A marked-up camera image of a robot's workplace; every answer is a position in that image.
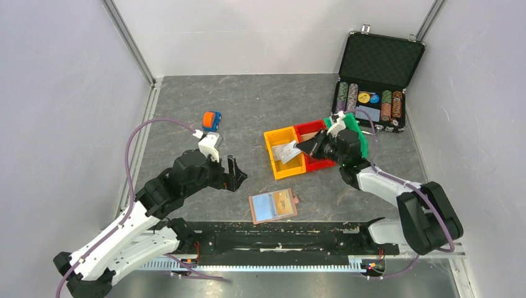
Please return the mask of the tan leather card holder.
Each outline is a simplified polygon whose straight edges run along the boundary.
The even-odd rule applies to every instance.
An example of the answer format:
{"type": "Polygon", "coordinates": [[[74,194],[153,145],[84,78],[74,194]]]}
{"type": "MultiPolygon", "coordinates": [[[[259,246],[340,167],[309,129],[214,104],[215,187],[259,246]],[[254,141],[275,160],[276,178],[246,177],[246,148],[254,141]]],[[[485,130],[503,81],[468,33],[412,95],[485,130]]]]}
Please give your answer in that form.
{"type": "Polygon", "coordinates": [[[252,222],[254,225],[262,224],[265,222],[273,222],[276,220],[287,219],[289,217],[294,217],[298,215],[296,205],[299,203],[299,199],[297,198],[296,195],[292,193],[293,201],[295,204],[295,213],[290,214],[290,215],[285,215],[285,216],[278,216],[275,211],[275,204],[274,204],[274,198],[273,198],[274,192],[276,191],[265,192],[262,194],[250,196],[248,198],[250,210],[251,210],[252,222]]]}

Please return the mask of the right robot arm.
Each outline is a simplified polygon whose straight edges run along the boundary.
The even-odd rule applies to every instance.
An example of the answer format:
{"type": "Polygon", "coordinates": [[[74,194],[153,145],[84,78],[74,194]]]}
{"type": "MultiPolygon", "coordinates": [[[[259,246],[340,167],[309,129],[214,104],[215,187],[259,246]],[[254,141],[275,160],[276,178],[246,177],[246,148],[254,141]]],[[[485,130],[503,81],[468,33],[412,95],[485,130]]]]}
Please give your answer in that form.
{"type": "Polygon", "coordinates": [[[439,183],[403,180],[376,167],[363,158],[357,132],[344,129],[332,136],[320,130],[296,147],[316,160],[337,163],[346,184],[397,208],[398,220],[381,217],[366,224],[358,237],[362,251],[374,253],[383,244],[397,244],[408,245],[418,255],[452,252],[455,240],[463,236],[463,225],[439,183]]]}

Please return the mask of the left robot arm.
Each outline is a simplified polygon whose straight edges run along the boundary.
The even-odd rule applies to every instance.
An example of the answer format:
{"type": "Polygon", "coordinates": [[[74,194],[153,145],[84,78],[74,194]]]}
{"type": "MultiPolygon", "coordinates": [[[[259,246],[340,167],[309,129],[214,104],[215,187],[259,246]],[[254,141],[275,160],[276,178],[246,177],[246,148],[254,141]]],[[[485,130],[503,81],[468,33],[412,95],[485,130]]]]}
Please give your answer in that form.
{"type": "Polygon", "coordinates": [[[105,297],[136,268],[161,255],[189,252],[195,233],[183,219],[169,221],[153,235],[134,243],[149,228],[183,206],[186,198],[212,187],[235,192],[247,179],[236,158],[228,167],[199,150],[187,150],[172,167],[149,180],[127,209],[103,232],[73,253],[58,253],[53,262],[73,297],[105,297]]]}

